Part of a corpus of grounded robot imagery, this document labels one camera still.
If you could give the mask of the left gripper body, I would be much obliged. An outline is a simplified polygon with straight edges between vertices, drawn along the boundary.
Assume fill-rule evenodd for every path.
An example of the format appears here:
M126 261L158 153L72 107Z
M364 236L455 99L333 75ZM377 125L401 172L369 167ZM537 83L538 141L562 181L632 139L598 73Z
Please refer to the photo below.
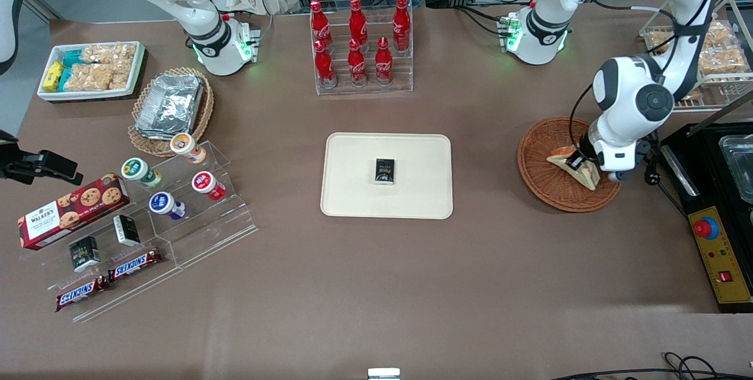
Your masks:
M595 157L588 158L601 171L627 172L637 165L637 138L616 134L600 123L592 123L584 135L589 136L595 150Z

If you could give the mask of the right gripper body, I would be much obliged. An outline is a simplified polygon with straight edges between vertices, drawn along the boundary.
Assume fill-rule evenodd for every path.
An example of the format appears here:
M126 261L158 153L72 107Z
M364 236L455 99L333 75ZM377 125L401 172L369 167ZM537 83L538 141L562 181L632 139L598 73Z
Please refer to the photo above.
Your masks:
M1 130L1 179L10 179L20 184L30 185L41 177L39 153L22 151L13 134Z

